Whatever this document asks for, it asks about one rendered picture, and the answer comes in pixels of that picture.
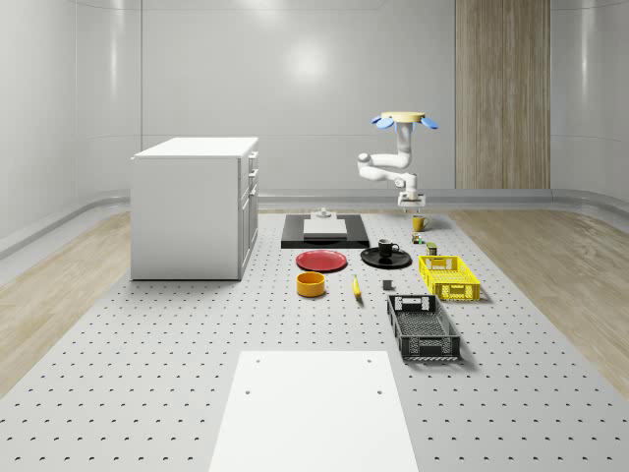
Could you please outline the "black plate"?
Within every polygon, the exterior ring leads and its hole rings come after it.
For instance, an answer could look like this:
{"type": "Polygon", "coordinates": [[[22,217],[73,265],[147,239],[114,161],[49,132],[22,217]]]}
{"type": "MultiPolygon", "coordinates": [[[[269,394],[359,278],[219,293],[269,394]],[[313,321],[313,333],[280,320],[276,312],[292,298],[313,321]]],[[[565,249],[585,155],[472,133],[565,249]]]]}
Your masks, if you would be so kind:
{"type": "Polygon", "coordinates": [[[412,263],[411,256],[405,251],[394,250],[391,256],[382,257],[378,247],[364,249],[361,259],[368,266],[384,269],[404,268],[412,263]]]}

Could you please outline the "yellow basket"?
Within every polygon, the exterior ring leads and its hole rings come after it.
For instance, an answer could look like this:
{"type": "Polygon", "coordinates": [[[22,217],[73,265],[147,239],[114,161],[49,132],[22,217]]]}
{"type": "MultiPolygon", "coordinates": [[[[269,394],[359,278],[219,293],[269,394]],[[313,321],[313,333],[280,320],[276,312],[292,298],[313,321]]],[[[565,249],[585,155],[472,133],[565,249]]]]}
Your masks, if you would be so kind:
{"type": "Polygon", "coordinates": [[[420,256],[419,272],[430,294],[442,300],[480,299],[480,282],[458,256],[420,256]]]}

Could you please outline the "red plate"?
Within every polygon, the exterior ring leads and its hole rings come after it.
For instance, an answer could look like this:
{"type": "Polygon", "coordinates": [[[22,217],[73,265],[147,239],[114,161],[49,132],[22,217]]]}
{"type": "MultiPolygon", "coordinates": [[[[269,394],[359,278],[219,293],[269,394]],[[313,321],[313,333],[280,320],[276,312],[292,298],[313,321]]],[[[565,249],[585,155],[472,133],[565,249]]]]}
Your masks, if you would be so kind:
{"type": "Polygon", "coordinates": [[[311,250],[299,254],[296,264],[303,270],[316,272],[332,272],[347,265],[346,257],[331,250],[311,250]]]}

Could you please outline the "dark grey basket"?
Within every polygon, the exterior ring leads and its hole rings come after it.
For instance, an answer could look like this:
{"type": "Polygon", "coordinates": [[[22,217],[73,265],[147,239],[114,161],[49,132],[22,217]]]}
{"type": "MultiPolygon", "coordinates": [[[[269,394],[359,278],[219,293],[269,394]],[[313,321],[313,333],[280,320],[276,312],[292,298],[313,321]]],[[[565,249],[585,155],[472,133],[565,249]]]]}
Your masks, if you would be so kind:
{"type": "Polygon", "coordinates": [[[460,334],[434,295],[389,295],[388,316],[404,359],[460,357],[460,334]]]}

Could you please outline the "yellow bowl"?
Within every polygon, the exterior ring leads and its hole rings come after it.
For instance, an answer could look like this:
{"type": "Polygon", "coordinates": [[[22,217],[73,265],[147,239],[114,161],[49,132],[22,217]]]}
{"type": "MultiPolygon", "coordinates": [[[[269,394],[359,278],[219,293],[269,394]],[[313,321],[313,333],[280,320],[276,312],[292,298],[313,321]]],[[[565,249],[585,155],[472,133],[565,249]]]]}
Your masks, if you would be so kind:
{"type": "Polygon", "coordinates": [[[297,276],[297,293],[303,297],[314,298],[325,292],[325,277],[316,271],[302,272],[297,276]]]}

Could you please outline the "white cabinet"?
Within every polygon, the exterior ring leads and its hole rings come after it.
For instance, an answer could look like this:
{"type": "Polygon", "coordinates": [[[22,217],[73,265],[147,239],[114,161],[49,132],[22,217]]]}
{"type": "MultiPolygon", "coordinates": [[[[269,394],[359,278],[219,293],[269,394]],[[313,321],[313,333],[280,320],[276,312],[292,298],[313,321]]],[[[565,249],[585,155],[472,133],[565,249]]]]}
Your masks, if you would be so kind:
{"type": "Polygon", "coordinates": [[[257,237],[256,137],[173,138],[131,160],[131,277],[239,280],[257,237]]]}

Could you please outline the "white board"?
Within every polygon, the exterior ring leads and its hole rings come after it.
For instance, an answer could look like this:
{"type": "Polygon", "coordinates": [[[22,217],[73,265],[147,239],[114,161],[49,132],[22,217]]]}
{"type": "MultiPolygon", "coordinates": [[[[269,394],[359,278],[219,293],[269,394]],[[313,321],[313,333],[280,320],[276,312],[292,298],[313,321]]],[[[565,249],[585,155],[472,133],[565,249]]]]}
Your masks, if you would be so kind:
{"type": "Polygon", "coordinates": [[[209,472],[418,472],[387,353],[242,352],[209,472]]]}

